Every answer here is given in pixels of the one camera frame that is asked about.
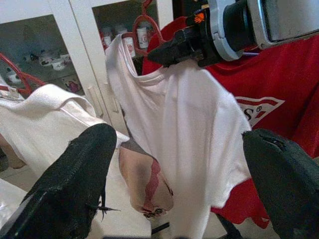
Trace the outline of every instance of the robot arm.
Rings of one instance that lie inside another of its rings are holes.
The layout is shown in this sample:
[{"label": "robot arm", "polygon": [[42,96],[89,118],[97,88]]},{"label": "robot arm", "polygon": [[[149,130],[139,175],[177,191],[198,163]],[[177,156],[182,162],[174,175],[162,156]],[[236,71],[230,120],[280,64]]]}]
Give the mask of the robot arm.
[{"label": "robot arm", "polygon": [[208,5],[148,58],[165,66],[192,58],[204,67],[237,60],[249,46],[266,49],[319,34],[318,0],[208,0]]}]

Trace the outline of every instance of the white t-shirt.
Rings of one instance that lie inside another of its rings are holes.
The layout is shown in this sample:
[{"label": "white t-shirt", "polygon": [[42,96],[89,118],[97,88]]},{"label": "white t-shirt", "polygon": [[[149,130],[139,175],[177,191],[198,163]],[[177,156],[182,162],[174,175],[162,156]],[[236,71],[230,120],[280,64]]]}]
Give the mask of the white t-shirt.
[{"label": "white t-shirt", "polygon": [[[97,123],[92,105],[55,85],[44,85],[24,101],[0,98],[0,134],[39,177],[69,142]],[[118,144],[129,138],[117,132]]]},{"label": "white t-shirt", "polygon": [[192,60],[137,76],[118,36],[106,68],[132,137],[159,161],[174,192],[163,217],[172,238],[202,238],[210,207],[222,208],[250,177],[241,135],[248,121],[233,95]]}]

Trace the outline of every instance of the cabinet handle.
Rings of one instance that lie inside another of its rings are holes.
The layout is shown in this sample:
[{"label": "cabinet handle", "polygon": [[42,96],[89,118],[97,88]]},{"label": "cabinet handle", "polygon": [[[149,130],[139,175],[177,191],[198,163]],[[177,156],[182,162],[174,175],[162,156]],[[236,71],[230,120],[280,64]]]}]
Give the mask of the cabinet handle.
[{"label": "cabinet handle", "polygon": [[102,111],[102,107],[100,105],[100,102],[99,102],[99,99],[98,99],[98,96],[96,95],[96,92],[94,90],[94,87],[93,86],[90,86],[88,87],[88,92],[89,92],[89,95],[93,101],[93,104],[94,104],[94,109],[97,113],[97,115],[102,118],[103,117],[103,111]]},{"label": "cabinet handle", "polygon": [[108,95],[108,97],[110,99],[111,111],[113,111],[115,113],[118,113],[119,112],[119,108],[118,108],[118,106],[116,104],[116,100],[114,98],[113,91],[110,88],[110,84],[104,82],[104,87],[106,89],[106,94]]}]

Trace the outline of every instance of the white bowl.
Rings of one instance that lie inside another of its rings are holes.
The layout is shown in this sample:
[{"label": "white bowl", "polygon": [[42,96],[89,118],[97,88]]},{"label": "white bowl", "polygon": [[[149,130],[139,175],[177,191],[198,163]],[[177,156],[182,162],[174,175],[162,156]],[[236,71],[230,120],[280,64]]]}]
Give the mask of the white bowl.
[{"label": "white bowl", "polygon": [[42,52],[41,55],[39,56],[39,63],[41,66],[50,66],[52,61],[56,57],[53,57],[53,54],[51,52]]},{"label": "white bowl", "polygon": [[20,78],[16,75],[16,72],[11,71],[6,74],[6,77],[12,82],[12,83],[21,83]]},{"label": "white bowl", "polygon": [[62,71],[65,68],[64,58],[58,58],[51,61],[51,65],[55,71]]}]

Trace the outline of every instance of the t-shirt sleeve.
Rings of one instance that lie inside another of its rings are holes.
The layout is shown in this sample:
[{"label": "t-shirt sleeve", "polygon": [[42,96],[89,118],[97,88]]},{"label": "t-shirt sleeve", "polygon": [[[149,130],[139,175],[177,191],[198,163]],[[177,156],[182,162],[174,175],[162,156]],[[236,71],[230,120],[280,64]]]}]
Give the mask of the t-shirt sleeve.
[{"label": "t-shirt sleeve", "polygon": [[232,94],[219,101],[213,122],[209,184],[211,205],[224,207],[231,190],[250,178],[242,133],[251,127]]},{"label": "t-shirt sleeve", "polygon": [[292,138],[310,157],[319,156],[319,83]]}]

